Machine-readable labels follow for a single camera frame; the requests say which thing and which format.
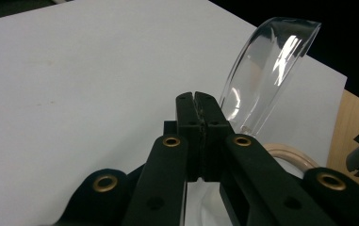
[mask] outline clear plastic object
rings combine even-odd
[[[320,25],[274,17],[256,28],[237,57],[220,97],[221,110],[236,133],[257,136],[294,73],[291,69],[308,51]]]

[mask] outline transparent curved plastic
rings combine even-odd
[[[241,50],[220,97],[236,133],[256,137],[311,46],[321,23],[274,17],[256,28]]]

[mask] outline screw hole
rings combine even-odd
[[[252,142],[248,138],[245,138],[245,137],[236,137],[234,142],[238,146],[243,146],[243,147],[246,147],[246,146],[249,146],[252,144]]]
[[[336,176],[330,174],[330,173],[320,173],[317,175],[318,181],[323,185],[326,186],[332,190],[344,190],[346,189],[346,184],[337,178]]]
[[[167,147],[175,147],[180,144],[180,139],[176,137],[167,137],[162,141],[162,143]]]
[[[113,189],[117,183],[118,179],[111,174],[100,175],[93,182],[93,190],[97,192],[107,192]]]

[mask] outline white table surface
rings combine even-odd
[[[206,0],[76,0],[1,18],[0,225],[52,224],[92,172],[143,164],[174,98],[219,99],[254,30]],[[297,72],[259,140],[324,166],[346,77],[309,56]],[[197,225],[208,187],[188,189]]]

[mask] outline brass ring insert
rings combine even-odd
[[[252,141],[249,140],[246,137],[235,137],[235,139],[233,141],[238,146],[243,146],[243,147],[247,147],[247,146],[250,146],[252,144]]]
[[[166,137],[162,143],[167,146],[167,147],[176,147],[180,144],[180,139],[176,138],[176,137]]]
[[[317,175],[317,179],[323,186],[326,186],[332,190],[341,191],[346,189],[346,184],[338,177],[330,173],[322,172]]]
[[[100,175],[93,182],[93,189],[97,192],[107,192],[112,190],[118,183],[117,177],[111,174]]]

